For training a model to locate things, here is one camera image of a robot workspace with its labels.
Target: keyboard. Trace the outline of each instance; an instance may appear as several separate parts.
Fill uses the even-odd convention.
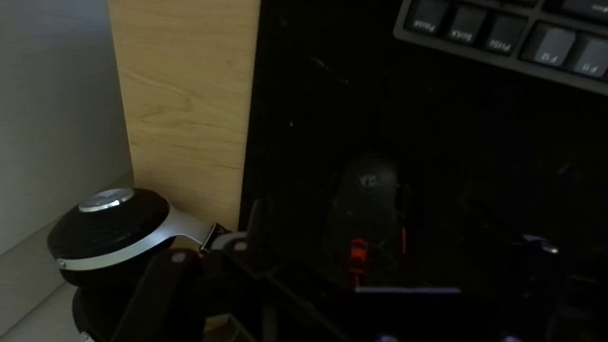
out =
[[[403,0],[393,37],[608,96],[608,0]]]

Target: wooden panel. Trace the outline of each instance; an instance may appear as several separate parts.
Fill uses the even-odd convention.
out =
[[[235,229],[258,0],[110,0],[135,183]]]

